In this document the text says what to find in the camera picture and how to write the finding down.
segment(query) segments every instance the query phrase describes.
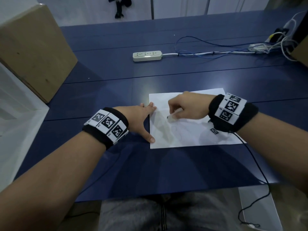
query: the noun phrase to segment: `table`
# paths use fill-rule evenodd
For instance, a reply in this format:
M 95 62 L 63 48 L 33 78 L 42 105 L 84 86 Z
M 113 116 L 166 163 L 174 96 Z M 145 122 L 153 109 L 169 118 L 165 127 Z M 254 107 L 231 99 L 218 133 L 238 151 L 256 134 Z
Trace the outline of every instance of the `table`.
M 218 44 L 262 42 L 299 11 L 63 27 L 79 62 L 48 104 L 50 110 L 16 177 L 76 135 L 98 109 L 148 103 L 149 93 L 223 87 L 255 103 L 261 112 L 308 131 L 302 115 L 308 112 L 308 69 L 282 55 L 228 55 L 216 60 L 163 57 L 137 63 L 132 59 L 133 52 L 172 53 L 176 40 L 185 35 Z M 178 49 L 226 48 L 185 38 Z M 149 130 L 148 119 L 144 125 Z M 269 182 L 281 181 L 264 159 L 253 153 Z M 107 170 L 76 201 L 250 186 L 263 179 L 242 144 L 150 149 L 133 133 L 103 155 L 85 187 Z

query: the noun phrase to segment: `person's left arm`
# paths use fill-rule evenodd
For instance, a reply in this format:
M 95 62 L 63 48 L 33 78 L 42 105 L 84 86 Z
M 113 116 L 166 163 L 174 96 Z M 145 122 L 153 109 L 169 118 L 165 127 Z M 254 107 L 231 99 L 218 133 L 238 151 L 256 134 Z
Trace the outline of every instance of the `person's left arm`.
M 144 129 L 156 107 L 115 107 L 127 118 L 129 131 L 155 141 Z M 106 151 L 104 144 L 80 132 L 0 193 L 0 230 L 55 230 Z

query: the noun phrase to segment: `white sheet of paper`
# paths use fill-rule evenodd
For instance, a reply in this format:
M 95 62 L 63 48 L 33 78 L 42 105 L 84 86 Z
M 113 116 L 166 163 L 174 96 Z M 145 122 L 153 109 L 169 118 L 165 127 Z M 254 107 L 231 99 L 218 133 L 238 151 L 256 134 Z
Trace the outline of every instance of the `white sheet of paper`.
M 194 91 L 201 94 L 225 95 L 223 88 Z M 169 113 L 168 100 L 181 94 L 181 92 L 149 94 L 150 102 L 157 107 L 150 116 L 150 134 L 155 138 L 155 143 L 150 145 L 154 148 L 168 147 L 189 147 L 206 146 L 218 144 L 239 144 L 242 143 L 235 135 L 218 131 L 214 134 L 210 131 L 213 123 L 209 116 L 200 120 L 180 119 L 175 122 L 168 122 Z

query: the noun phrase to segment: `qr code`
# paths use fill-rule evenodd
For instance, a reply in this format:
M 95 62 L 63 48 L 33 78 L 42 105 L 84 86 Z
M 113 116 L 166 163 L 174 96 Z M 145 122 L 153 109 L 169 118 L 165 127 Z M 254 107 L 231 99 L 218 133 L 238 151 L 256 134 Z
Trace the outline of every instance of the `qr code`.
M 101 113 L 97 113 L 94 117 L 92 117 L 91 119 L 93 121 L 96 121 L 96 122 L 100 122 L 103 118 L 104 118 L 104 114 L 101 114 Z
M 237 96 L 234 96 L 234 95 L 230 96 L 229 99 L 230 99 L 230 100 L 233 100 L 233 101 L 235 101 L 235 102 L 237 102 L 237 103 L 239 103 L 239 102 L 241 101 L 241 98 L 239 98 L 239 97 L 237 97 Z
M 238 104 L 233 101 L 228 101 L 227 105 L 225 106 L 226 109 L 234 112 L 238 107 Z
M 119 125 L 117 125 L 112 131 L 111 133 L 113 133 L 115 135 L 115 137 L 119 137 L 122 134 L 123 130 L 121 129 L 121 127 Z
M 219 132 L 215 130 L 214 128 L 211 128 L 210 131 L 213 132 L 215 135 L 219 134 Z
M 105 120 L 102 121 L 102 124 L 106 126 L 108 129 L 110 129 L 111 126 L 115 123 L 114 120 L 112 120 L 110 117 L 106 117 Z
M 233 115 L 232 113 L 229 113 L 228 111 L 223 110 L 219 117 L 228 122 L 230 118 L 232 117 L 232 115 Z

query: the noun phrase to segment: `black wristband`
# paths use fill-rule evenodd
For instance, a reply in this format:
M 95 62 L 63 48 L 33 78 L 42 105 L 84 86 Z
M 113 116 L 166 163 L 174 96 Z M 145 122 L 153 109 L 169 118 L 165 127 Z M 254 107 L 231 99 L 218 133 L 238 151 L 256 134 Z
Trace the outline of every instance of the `black wristband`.
M 106 149 L 128 133 L 128 120 L 118 110 L 105 107 L 88 120 L 82 130 L 105 144 Z
M 219 104 L 224 99 L 224 97 L 225 96 L 222 94 L 216 96 L 209 105 L 209 117 L 214 124 L 214 128 L 218 131 L 237 132 L 259 112 L 258 107 L 252 103 L 246 103 L 237 121 L 234 123 L 234 125 L 232 125 L 215 116 L 215 112 L 217 111 Z

